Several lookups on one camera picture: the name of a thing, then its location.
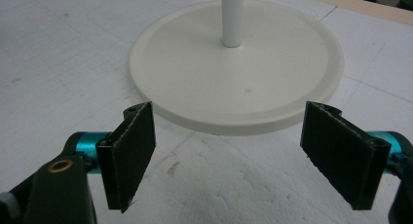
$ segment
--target blue metal part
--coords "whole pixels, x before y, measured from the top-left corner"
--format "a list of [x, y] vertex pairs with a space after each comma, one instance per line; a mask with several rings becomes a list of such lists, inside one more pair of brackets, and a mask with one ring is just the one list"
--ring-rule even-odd
[[109, 132], [85, 132], [76, 145], [76, 153], [85, 154], [96, 164], [96, 168], [89, 173], [100, 173], [100, 166], [97, 159], [96, 144], [105, 138]]
[[368, 134], [370, 134], [371, 136], [376, 137], [376, 138], [384, 139], [392, 145], [392, 148], [390, 149], [389, 157], [392, 154], [402, 152], [401, 151], [401, 146], [398, 143], [397, 139], [395, 139], [395, 137], [392, 134], [390, 134], [389, 132], [387, 132], [387, 131], [369, 131]]
[[384, 139], [392, 145], [385, 172], [394, 173], [392, 168], [397, 167], [400, 163], [407, 159], [407, 156], [403, 154], [400, 143], [390, 132], [387, 131], [369, 131], [368, 133], [373, 137]]

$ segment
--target white pole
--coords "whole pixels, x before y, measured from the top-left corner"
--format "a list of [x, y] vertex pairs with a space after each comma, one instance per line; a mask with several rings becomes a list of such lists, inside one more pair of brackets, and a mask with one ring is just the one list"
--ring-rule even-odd
[[222, 0], [222, 44], [238, 47], [243, 40], [243, 1]]

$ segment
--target white table surface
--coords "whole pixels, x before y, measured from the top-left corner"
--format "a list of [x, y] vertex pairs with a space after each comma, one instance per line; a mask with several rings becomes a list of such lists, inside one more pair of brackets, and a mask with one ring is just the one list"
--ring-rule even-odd
[[[209, 0], [0, 0], [0, 192], [51, 160], [75, 131], [112, 131], [141, 102], [129, 75], [151, 22]], [[366, 131], [413, 141], [413, 26], [313, 0], [266, 0], [337, 37], [344, 76], [328, 104]], [[387, 223], [398, 179], [382, 177], [372, 210], [353, 211], [299, 142], [302, 124], [217, 136], [155, 115], [157, 148], [121, 214], [89, 175], [98, 223]]]

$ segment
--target stand base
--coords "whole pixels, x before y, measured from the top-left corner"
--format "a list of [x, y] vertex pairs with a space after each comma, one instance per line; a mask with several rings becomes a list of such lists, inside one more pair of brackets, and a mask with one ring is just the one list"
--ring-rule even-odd
[[244, 40], [221, 43], [221, 3], [159, 19], [135, 42], [131, 76], [164, 118], [195, 131], [248, 135], [303, 120], [306, 101], [326, 101], [344, 59], [318, 21], [273, 3], [244, 1]]

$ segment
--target scuff mark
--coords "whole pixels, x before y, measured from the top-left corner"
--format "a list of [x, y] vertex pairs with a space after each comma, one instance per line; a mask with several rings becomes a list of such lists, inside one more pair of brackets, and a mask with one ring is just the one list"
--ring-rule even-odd
[[244, 92], [245, 95], [251, 94], [251, 93], [252, 93], [252, 88], [248, 88], [248, 89], [246, 89], [245, 92]]
[[325, 19], [326, 17], [328, 17], [331, 13], [334, 12], [334, 10], [336, 10], [338, 7], [334, 6], [333, 10], [331, 10], [329, 13], [327, 13], [322, 19], [320, 19], [319, 21], [322, 21], [323, 19]]
[[235, 201], [237, 201], [241, 197], [241, 193], [237, 194], [237, 197], [235, 198]]
[[226, 210], [229, 210], [228, 202], [226, 201], [226, 199], [223, 196], [221, 196], [221, 194], [219, 194], [219, 192], [218, 192], [218, 194], [215, 195], [215, 197], [222, 201], [222, 203], [224, 204], [224, 207], [225, 207]]
[[200, 153], [198, 154], [198, 157], [202, 158], [206, 163], [208, 162], [207, 157], [204, 156], [203, 152], [200, 152]]
[[253, 190], [255, 190], [254, 189], [254, 186], [252, 185], [252, 183], [249, 181], [249, 179], [246, 177], [246, 172], [244, 172], [242, 169], [240, 170], [240, 173], [242, 173], [243, 174], [243, 181], [245, 181], [246, 183], [248, 183], [249, 184], [249, 186], [253, 189]]
[[167, 174], [169, 174], [170, 176], [174, 176], [174, 175], [175, 175], [175, 172], [176, 172], [176, 169], [177, 169], [177, 167], [178, 167], [179, 164], [180, 164], [179, 161], [176, 162], [176, 163], [174, 163], [174, 164], [168, 169]]
[[273, 204], [275, 200], [276, 200], [276, 195], [273, 195], [273, 198], [271, 199], [270, 203]]
[[12, 83], [14, 84], [14, 83], [16, 83], [16, 82], [18, 82], [18, 81], [20, 81], [20, 80], [22, 80], [21, 78], [16, 78], [16, 79], [14, 79], [13, 81], [12, 81]]
[[158, 168], [158, 167], [159, 167], [164, 161], [166, 161], [168, 158], [173, 157], [173, 156], [176, 157], [175, 151], [176, 151], [180, 146], [184, 145], [185, 142], [188, 141], [188, 140], [192, 137], [192, 135], [194, 135], [195, 133], [196, 133], [196, 131], [192, 131], [183, 141], [181, 141], [181, 142], [179, 142], [178, 144], [176, 144], [176, 146], [172, 149], [172, 151], [171, 151], [166, 157], [163, 157], [162, 160], [160, 160], [156, 165], [152, 166], [152, 167], [150, 168], [150, 170], [147, 170], [146, 173], [147, 173], [148, 175], [151, 175], [152, 171], [154, 171], [156, 168]]

